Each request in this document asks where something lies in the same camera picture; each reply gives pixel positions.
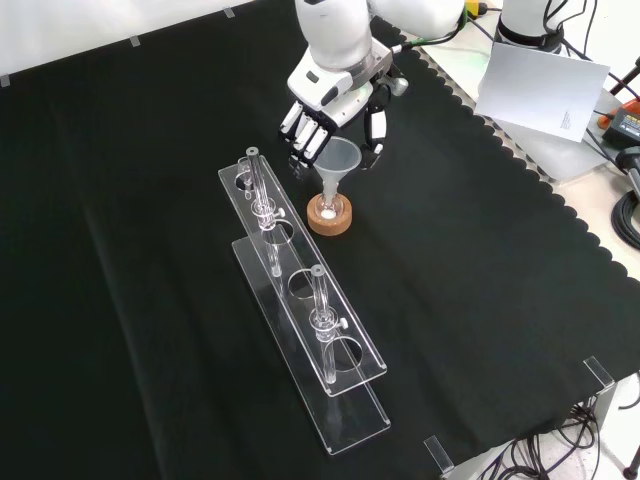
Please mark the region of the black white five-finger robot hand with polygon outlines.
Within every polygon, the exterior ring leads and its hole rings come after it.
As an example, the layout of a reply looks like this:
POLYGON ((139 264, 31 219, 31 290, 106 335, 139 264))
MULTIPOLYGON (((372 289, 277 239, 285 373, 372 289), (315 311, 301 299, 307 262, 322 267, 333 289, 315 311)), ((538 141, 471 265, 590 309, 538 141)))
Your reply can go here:
POLYGON ((391 48, 373 41, 369 54, 350 70, 320 67, 306 51, 288 78, 294 103, 279 135, 288 144, 291 163, 311 168, 329 140, 354 121, 364 120, 360 168, 372 168, 381 157, 387 136, 386 107, 402 96, 408 80, 394 64, 402 45, 391 48))

